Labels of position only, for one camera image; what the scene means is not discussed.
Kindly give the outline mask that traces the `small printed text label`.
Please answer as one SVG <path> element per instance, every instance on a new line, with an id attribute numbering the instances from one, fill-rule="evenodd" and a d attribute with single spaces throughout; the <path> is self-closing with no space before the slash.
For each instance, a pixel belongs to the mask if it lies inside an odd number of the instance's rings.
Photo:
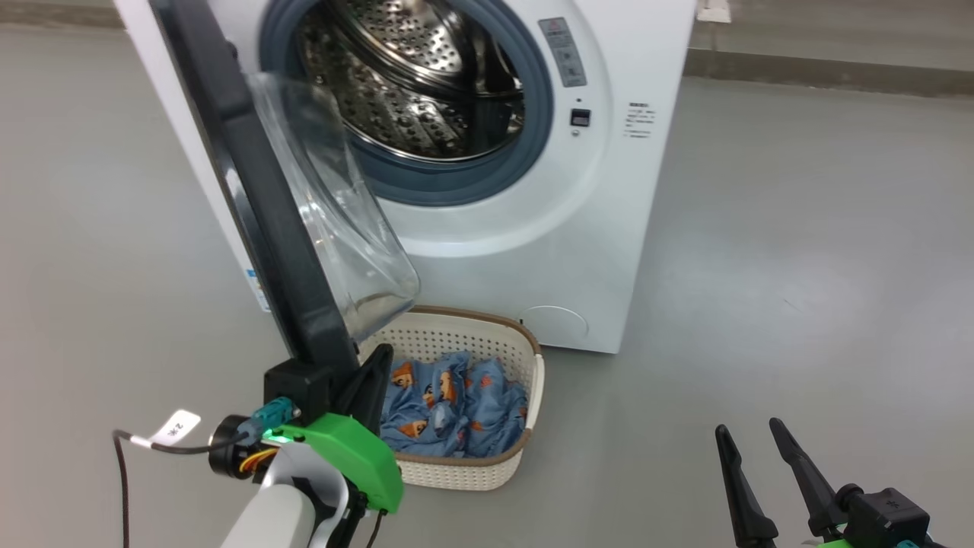
<path id="1" fill-rule="evenodd" d="M 625 109 L 622 134 L 627 139 L 650 139 L 654 134 L 655 110 L 647 103 L 629 103 Z"/>

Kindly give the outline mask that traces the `grey warning sticker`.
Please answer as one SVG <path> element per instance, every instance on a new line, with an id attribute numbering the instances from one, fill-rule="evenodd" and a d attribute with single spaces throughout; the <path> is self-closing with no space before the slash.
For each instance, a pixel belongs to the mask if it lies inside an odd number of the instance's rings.
<path id="1" fill-rule="evenodd" d="M 584 63 L 566 18 L 546 18 L 538 20 L 538 25 L 554 58 L 562 86 L 565 88 L 587 86 Z"/>

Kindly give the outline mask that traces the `perforated steel washer drum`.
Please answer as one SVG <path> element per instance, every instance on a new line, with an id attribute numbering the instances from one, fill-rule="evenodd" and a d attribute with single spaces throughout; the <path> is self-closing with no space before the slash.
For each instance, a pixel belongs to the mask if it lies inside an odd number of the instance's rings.
<path id="1" fill-rule="evenodd" d="M 345 124 L 394 155 L 431 163 L 485 157 L 525 124 L 514 63 L 446 0 L 320 0 L 297 43 Z"/>

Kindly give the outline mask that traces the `cream perforated plastic laundry basket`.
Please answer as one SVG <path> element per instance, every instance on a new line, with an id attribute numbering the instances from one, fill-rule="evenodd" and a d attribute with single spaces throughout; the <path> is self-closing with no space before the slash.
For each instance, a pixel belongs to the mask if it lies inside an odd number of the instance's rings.
<path id="1" fill-rule="evenodd" d="M 425 488 L 491 490 L 517 471 L 540 414 L 546 364 L 538 340 L 525 326 L 505 317 L 448 307 L 418 306 L 369 339 L 394 348 L 394 361 L 417 358 L 434 363 L 450 352 L 470 353 L 470 364 L 500 358 L 505 377 L 527 393 L 526 429 L 514 447 L 492 458 L 433 458 L 396 454 L 405 483 Z"/>

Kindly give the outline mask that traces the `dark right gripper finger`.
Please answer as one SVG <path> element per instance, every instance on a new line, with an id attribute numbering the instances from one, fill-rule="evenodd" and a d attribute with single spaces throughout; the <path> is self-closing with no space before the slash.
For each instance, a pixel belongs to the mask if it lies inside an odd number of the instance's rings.
<path id="1" fill-rule="evenodd" d="M 715 429 L 715 440 L 726 489 L 728 513 L 736 548 L 777 548 L 777 527 L 757 502 L 742 470 L 743 459 L 726 425 Z"/>
<path id="2" fill-rule="evenodd" d="M 845 513 L 835 502 L 835 490 L 781 419 L 772 417 L 769 428 L 781 458 L 790 466 L 801 491 L 810 532 L 824 541 L 839 540 L 842 536 L 839 527 L 845 524 Z"/>

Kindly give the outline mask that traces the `white front-load washing machine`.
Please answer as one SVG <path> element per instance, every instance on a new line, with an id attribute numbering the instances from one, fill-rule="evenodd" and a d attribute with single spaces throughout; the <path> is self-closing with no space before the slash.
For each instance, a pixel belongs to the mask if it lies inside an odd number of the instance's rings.
<path id="1" fill-rule="evenodd" d="M 258 26 L 269 1 L 205 0 L 243 72 L 268 72 L 258 65 L 257 53 Z M 418 274 L 419 294 L 411 308 L 469 310 L 521 325 L 523 310 L 559 306 L 587 320 L 587 338 L 574 349 L 619 351 L 696 3 L 508 0 L 542 49 L 555 97 L 546 148 L 529 173 L 483 201 L 418 207 L 379 197 L 362 170 Z M 113 4 L 246 278 L 253 264 L 151 13 L 144 0 Z M 538 25 L 559 17 L 574 36 L 587 86 L 562 86 Z M 624 138 L 629 103 L 654 108 L 650 139 Z M 571 127 L 575 108 L 591 110 L 590 127 Z"/>

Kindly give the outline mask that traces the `black round glass washer door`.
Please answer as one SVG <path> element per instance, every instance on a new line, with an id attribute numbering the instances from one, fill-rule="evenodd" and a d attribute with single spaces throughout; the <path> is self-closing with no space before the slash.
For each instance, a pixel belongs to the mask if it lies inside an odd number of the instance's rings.
<path id="1" fill-rule="evenodd" d="M 418 274 L 369 190 L 330 91 L 246 73 L 205 0 L 144 0 L 285 345 L 347 377 Z"/>

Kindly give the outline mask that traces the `blue garment with cream lining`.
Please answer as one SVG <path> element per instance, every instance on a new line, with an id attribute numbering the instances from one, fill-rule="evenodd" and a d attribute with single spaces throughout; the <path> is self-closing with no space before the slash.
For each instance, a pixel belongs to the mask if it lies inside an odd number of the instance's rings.
<path id="1" fill-rule="evenodd" d="M 380 414 L 380 439 L 398 454 L 463 457 L 470 358 L 462 351 L 444 354 L 434 363 L 394 361 Z"/>

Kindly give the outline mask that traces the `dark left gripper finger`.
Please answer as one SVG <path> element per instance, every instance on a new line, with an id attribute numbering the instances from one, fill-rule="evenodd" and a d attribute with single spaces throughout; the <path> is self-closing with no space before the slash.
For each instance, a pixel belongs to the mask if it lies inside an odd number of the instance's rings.
<path id="1" fill-rule="evenodd" d="M 394 348 L 390 344 L 379 344 L 338 392 L 335 413 L 351 416 L 378 435 L 393 358 Z"/>

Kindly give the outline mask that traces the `blue energy label sticker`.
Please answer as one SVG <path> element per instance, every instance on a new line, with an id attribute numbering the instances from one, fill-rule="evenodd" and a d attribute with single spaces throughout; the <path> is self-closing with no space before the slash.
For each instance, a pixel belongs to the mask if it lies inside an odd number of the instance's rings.
<path id="1" fill-rule="evenodd" d="M 267 313 L 271 312 L 270 302 L 266 298 L 265 292 L 261 285 L 261 281 L 259 280 L 256 271 L 254 269 L 247 269 L 246 278 L 247 278 L 247 283 L 248 285 L 250 285 L 251 291 L 253 292 L 255 299 L 259 305 L 259 308 L 264 312 Z"/>

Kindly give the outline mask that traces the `round white drain filter cover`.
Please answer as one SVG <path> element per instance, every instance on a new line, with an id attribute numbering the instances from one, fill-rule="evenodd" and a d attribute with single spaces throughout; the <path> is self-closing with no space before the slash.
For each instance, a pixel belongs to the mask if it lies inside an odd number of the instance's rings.
<path id="1" fill-rule="evenodd" d="M 589 332 L 584 317 L 559 306 L 529 307 L 519 314 L 518 320 L 543 346 L 578 348 Z"/>

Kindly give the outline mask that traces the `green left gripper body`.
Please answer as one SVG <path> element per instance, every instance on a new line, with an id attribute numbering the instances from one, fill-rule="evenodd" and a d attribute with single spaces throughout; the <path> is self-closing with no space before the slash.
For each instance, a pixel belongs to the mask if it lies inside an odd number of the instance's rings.
<path id="1" fill-rule="evenodd" d="M 321 502 L 343 508 L 350 489 L 364 495 L 370 510 L 394 514 L 404 482 L 394 453 L 351 416 L 326 414 L 308 426 L 285 425 L 266 471 L 266 486 L 306 481 Z"/>

